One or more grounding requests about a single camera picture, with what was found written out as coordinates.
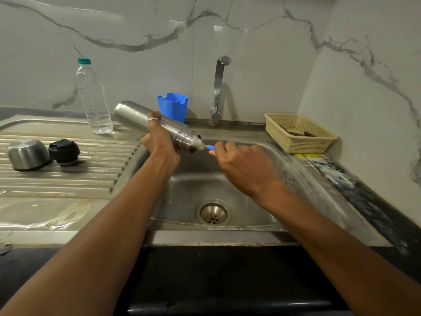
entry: person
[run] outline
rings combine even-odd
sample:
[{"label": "person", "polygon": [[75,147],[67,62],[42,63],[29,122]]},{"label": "person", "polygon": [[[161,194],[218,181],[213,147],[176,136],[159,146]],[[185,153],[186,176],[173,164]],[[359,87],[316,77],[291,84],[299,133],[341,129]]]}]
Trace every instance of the person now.
[{"label": "person", "polygon": [[[151,153],[144,165],[15,293],[0,316],[112,315],[142,246],[152,206],[180,161],[159,122],[149,121],[149,130],[141,139]],[[235,187],[278,218],[352,312],[419,315],[421,286],[277,180],[261,148],[218,142],[209,153]]]}]

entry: clear plastic water bottle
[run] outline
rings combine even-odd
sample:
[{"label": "clear plastic water bottle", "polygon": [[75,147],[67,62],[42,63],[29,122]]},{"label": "clear plastic water bottle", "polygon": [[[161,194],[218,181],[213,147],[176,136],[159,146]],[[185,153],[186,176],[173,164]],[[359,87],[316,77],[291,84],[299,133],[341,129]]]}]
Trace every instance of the clear plastic water bottle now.
[{"label": "clear plastic water bottle", "polygon": [[112,131],[112,121],[104,86],[99,82],[90,59],[78,58],[77,62],[80,64],[76,73],[77,91],[85,107],[89,125],[95,134],[109,133]]}]

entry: blue cup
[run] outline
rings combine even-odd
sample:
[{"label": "blue cup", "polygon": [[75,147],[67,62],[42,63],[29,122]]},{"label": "blue cup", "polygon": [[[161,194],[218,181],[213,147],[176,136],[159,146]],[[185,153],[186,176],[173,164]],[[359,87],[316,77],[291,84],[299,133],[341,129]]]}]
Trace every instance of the blue cup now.
[{"label": "blue cup", "polygon": [[187,111],[187,101],[189,100],[187,96],[171,92],[167,94],[166,98],[163,98],[160,95],[157,99],[162,115],[184,123]]}]

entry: forearm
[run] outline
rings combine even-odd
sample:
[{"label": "forearm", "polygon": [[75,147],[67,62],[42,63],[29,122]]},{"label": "forearm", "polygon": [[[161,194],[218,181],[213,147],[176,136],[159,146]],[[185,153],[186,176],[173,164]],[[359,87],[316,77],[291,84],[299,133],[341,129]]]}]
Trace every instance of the forearm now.
[{"label": "forearm", "polygon": [[120,194],[43,266],[0,314],[112,313],[172,166],[164,156],[152,155]]},{"label": "forearm", "polygon": [[277,182],[261,206],[306,249],[357,315],[418,314],[421,287]]}]

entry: chrome faucet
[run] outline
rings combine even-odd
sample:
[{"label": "chrome faucet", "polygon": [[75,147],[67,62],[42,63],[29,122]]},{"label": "chrome faucet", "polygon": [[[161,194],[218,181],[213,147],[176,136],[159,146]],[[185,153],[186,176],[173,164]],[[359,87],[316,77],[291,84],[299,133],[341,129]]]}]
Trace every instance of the chrome faucet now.
[{"label": "chrome faucet", "polygon": [[213,102],[210,107],[210,121],[218,124],[221,114],[218,112],[219,100],[221,99],[222,76],[224,75],[224,67],[231,63],[231,58],[227,55],[220,56],[216,61],[215,83],[213,84]]}]

